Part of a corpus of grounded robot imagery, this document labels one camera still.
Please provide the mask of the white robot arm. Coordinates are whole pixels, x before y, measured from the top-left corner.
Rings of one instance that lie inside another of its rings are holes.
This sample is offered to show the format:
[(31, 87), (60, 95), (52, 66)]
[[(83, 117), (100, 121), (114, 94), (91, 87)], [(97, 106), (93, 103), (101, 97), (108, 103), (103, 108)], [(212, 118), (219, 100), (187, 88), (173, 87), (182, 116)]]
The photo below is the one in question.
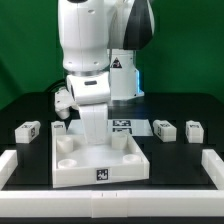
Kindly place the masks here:
[(66, 89), (87, 143), (102, 144), (107, 136), (112, 51), (144, 48), (154, 27), (149, 0), (58, 0)]

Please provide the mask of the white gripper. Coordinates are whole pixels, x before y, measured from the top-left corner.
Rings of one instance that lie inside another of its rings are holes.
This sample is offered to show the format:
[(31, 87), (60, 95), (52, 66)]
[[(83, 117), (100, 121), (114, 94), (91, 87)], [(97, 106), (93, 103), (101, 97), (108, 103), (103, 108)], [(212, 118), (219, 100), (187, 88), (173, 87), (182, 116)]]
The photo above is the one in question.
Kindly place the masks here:
[(61, 119), (67, 119), (70, 116), (69, 108), (77, 109), (80, 106), (79, 114), (87, 143), (103, 144), (108, 123), (106, 103), (110, 98), (108, 71), (93, 76), (68, 75), (66, 86), (55, 93), (55, 112)]

